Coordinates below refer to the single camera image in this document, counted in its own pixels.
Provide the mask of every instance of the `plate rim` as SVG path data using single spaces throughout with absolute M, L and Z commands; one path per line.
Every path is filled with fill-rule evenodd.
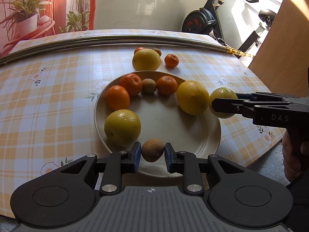
M 129 73 L 134 73 L 134 74 L 137 74 L 137 75 L 138 75 L 139 73 L 145 72 L 145 71 L 149 72 L 149 70 L 140 70 L 140 71 L 133 71 L 133 72 L 129 72 Z M 181 79 L 181 80 L 183 80 L 183 81 L 186 81 L 185 79 L 183 79 L 183 78 L 181 78 L 181 77 L 178 77 L 178 76 L 175 76 L 175 75 L 173 75 L 173 74 L 166 73 L 166 72 L 162 72 L 162 71 L 150 71 L 150 72 L 158 72 L 158 73 L 162 73 L 162 74 L 164 74 L 164 75 L 177 77 L 177 78 L 179 78 L 179 79 Z M 113 81 L 115 81 L 115 80 L 117 80 L 117 79 L 122 78 L 124 75 L 121 75 L 121 76 L 119 76 L 119 77 L 113 79 L 110 83 L 112 83 Z M 111 151 L 111 150 L 109 149 L 109 147 L 105 144 L 105 142 L 103 141 L 103 139 L 102 139 L 102 137 L 101 137 L 101 135 L 100 135 L 100 133 L 99 133 L 99 131 L 98 131 L 98 126 L 97 126 L 97 121 L 96 121 L 96 109 L 97 109 L 97 104 L 98 104 L 99 98 L 100 98 L 101 95 L 102 95 L 103 90 L 100 92 L 100 94 L 99 94 L 99 96 L 98 96 L 98 98 L 97 98 L 97 100 L 96 100 L 96 102 L 95 102 L 95 107 L 94 107 L 94 122 L 95 122 L 95 130 L 96 130 L 96 132 L 97 132 L 97 134 L 98 134 L 98 137 L 99 137 L 101 143 L 103 144 L 104 148 L 111 154 L 112 151 Z M 220 119 L 219 119 L 218 117 L 217 117 L 217 119 L 218 119 L 219 125 L 220 125 L 220 129 L 219 129 L 219 130 L 220 130 L 220 138 L 219 138 L 218 146 L 216 147 L 214 154 L 216 154 L 217 151 L 218 151 L 218 149 L 219 149 L 219 145 L 220 145 L 220 143 L 221 143 L 221 134 L 222 134 L 221 122 L 220 122 Z M 151 176 L 151 177 L 171 178 L 171 177 L 169 177 L 169 176 L 155 175 L 155 174 L 146 173 L 146 172 L 143 172 L 143 171 L 137 171 L 136 173 L 141 173 L 141 174 L 143 174 L 143 175 L 147 175 L 147 176 Z M 181 175 L 181 174 L 180 174 L 180 175 L 177 174 L 177 176 L 174 176 L 174 177 L 172 177 L 172 178 L 177 178 L 177 177 L 182 177 L 182 175 Z

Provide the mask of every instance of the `plate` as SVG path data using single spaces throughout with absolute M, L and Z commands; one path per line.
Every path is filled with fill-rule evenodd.
M 157 81 L 162 76 L 171 76 L 179 86 L 183 80 L 174 75 L 158 71 L 133 72 L 143 80 L 151 78 Z M 120 148 L 112 144 L 104 133 L 106 117 L 113 112 L 105 102 L 107 90 L 118 85 L 121 77 L 110 82 L 100 93 L 95 103 L 94 120 L 95 128 L 104 147 L 109 153 L 121 150 L 129 151 L 133 144 L 126 148 Z M 141 120 L 142 130 L 139 141 L 142 145 L 151 138 L 158 138 L 164 144 L 170 142 L 175 151 L 188 151 L 199 158 L 207 158 L 214 154 L 220 144 L 221 126 L 219 119 L 208 108 L 203 114 L 193 116 L 186 114 L 178 106 L 176 94 L 167 97 L 155 91 L 154 94 L 140 93 L 130 97 L 129 110 L 135 112 Z M 164 155 L 156 162 L 150 163 L 141 157 L 138 171 L 155 177 L 181 177 L 181 174 L 167 172 Z

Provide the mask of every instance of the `hand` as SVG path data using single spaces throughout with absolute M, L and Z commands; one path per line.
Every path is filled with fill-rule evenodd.
M 282 137 L 282 154 L 284 174 L 289 182 L 292 182 L 297 176 L 301 174 L 301 163 L 298 157 L 292 155 L 293 146 L 286 131 Z M 309 155 L 309 141 L 302 143 L 300 151 L 303 155 Z

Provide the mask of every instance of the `checkered pattern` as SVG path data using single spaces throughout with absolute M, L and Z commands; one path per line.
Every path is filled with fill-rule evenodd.
M 205 35 L 179 32 L 98 30 L 24 41 L 13 51 L 64 38 L 131 33 L 215 43 Z M 89 153 L 108 156 L 94 126 L 95 101 L 108 81 L 134 71 L 132 56 L 136 47 L 139 46 L 64 50 L 0 68 L 0 214 L 13 216 L 10 196 L 21 184 Z M 240 93 L 269 91 L 233 55 L 176 46 L 161 46 L 161 50 L 162 57 L 174 53 L 180 63 L 167 70 L 162 62 L 159 71 L 201 82 L 209 92 L 222 86 Z M 284 133 L 283 129 L 273 127 L 261 127 L 260 131 L 252 120 L 238 115 L 220 121 L 222 139 L 218 154 L 243 166 L 268 151 Z

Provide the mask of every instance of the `wooden panel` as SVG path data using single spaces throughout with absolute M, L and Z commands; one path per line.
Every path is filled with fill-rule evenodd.
M 249 68 L 274 93 L 307 95 L 309 0 L 283 0 Z

